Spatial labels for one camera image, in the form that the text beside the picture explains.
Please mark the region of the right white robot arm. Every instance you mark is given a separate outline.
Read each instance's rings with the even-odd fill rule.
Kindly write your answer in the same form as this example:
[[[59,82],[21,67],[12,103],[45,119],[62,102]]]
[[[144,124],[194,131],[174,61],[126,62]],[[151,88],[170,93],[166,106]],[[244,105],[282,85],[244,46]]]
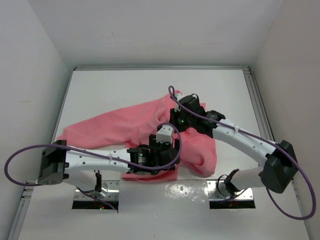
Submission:
[[[169,122],[180,132],[193,128],[200,134],[222,141],[257,162],[258,166],[252,169],[234,169],[225,180],[217,183],[216,189],[222,196],[235,196],[241,190],[260,187],[282,194],[298,171],[285,156],[288,153],[292,158],[296,157],[289,142],[283,140],[268,144],[248,136],[236,130],[236,125],[217,111],[200,110],[193,115],[183,109],[172,108]]]

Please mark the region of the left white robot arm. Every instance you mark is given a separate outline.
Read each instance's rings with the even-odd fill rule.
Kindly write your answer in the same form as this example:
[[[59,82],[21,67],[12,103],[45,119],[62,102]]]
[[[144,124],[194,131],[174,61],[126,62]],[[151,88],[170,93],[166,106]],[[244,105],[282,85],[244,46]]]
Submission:
[[[67,183],[82,191],[107,193],[102,185],[101,171],[114,171],[130,176],[156,176],[174,171],[180,162],[179,139],[160,142],[149,136],[149,144],[118,150],[70,149],[65,140],[58,140],[41,153],[37,183],[57,185]]]

